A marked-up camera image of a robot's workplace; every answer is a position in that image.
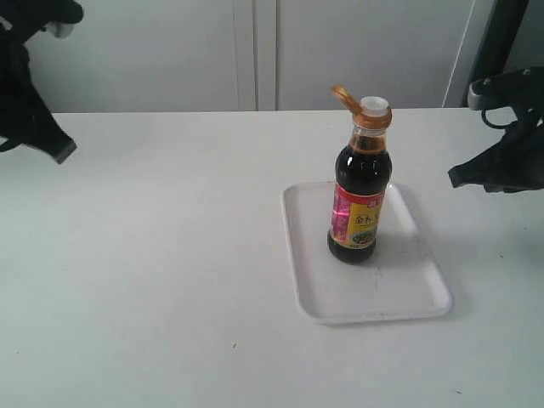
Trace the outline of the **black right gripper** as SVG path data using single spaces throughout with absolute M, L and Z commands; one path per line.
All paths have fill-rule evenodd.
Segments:
M 543 67 L 525 68 L 472 82 L 467 91 L 467 106 L 472 111 L 480 111 L 489 128 L 506 130 L 500 141 L 489 149 L 451 168 L 448 171 L 451 185 L 454 188 L 481 185 L 488 193 L 541 190 Z M 487 111 L 506 107 L 512 109 L 516 122 L 499 125 L 488 120 Z

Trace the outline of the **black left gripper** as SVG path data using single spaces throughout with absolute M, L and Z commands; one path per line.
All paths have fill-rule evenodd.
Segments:
M 61 164 L 76 150 L 32 83 L 26 43 L 39 32 L 67 38 L 83 16 L 73 0 L 1 1 L 1 152 L 24 145 Z

